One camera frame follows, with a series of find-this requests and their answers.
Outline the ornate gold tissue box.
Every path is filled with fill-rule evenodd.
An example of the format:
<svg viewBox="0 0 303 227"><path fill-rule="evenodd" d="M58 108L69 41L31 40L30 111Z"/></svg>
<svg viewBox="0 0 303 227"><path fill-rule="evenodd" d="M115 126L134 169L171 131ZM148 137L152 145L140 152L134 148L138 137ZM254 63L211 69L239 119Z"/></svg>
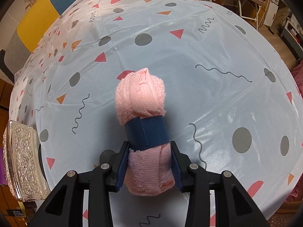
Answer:
<svg viewBox="0 0 303 227"><path fill-rule="evenodd" d="M18 201L45 200L50 193L39 160L37 131L10 120L3 134L6 177L11 194Z"/></svg>

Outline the purple cardboard box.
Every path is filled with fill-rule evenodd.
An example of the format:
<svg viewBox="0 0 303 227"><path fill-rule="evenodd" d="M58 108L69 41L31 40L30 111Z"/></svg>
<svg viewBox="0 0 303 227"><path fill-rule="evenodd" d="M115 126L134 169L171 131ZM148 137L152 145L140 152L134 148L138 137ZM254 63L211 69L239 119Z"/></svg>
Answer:
<svg viewBox="0 0 303 227"><path fill-rule="evenodd" d="M6 179L6 168L4 163L4 155L3 155L3 148L0 147L0 185L7 186L8 182Z"/></svg>

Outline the pink towel blue band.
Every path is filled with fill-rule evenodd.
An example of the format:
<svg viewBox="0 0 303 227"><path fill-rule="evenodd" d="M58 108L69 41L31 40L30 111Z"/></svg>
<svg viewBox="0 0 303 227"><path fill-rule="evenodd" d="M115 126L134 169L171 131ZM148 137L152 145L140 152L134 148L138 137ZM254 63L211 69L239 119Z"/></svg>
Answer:
<svg viewBox="0 0 303 227"><path fill-rule="evenodd" d="M116 89L116 111L129 141L124 183L137 196L171 189L172 154L164 116L165 86L147 68L126 75Z"/></svg>

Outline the patterned plastic tablecloth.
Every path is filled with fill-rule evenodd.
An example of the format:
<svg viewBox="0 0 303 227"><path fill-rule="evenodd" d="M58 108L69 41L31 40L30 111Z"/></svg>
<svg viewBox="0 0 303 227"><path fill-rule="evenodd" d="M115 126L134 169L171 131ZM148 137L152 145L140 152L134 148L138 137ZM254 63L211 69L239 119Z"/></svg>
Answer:
<svg viewBox="0 0 303 227"><path fill-rule="evenodd" d="M269 219L302 174L302 96L280 55L223 6L193 0L73 0L17 74L9 118L33 127L50 189L100 169L130 121L152 122L128 149L114 226L184 226L172 151L231 172Z"/></svg>

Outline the wicker rattan chair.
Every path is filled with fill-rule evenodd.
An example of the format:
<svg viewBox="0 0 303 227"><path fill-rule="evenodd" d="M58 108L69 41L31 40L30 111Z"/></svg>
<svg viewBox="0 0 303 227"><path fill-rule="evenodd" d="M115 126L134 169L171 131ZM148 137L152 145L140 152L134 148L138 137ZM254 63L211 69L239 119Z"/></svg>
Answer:
<svg viewBox="0 0 303 227"><path fill-rule="evenodd" d="M276 211L276 213L268 220L269 226L287 226L291 219L299 211L302 201L285 202Z"/></svg>

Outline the grey yellow blue sofa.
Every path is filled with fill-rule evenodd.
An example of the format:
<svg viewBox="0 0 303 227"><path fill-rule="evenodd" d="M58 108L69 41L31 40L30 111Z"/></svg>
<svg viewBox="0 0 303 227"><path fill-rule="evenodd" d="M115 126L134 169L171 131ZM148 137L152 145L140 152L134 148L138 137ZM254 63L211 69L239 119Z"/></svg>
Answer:
<svg viewBox="0 0 303 227"><path fill-rule="evenodd" d="M1 80L13 84L49 27L76 0L37 0L22 18L6 48L1 47Z"/></svg>

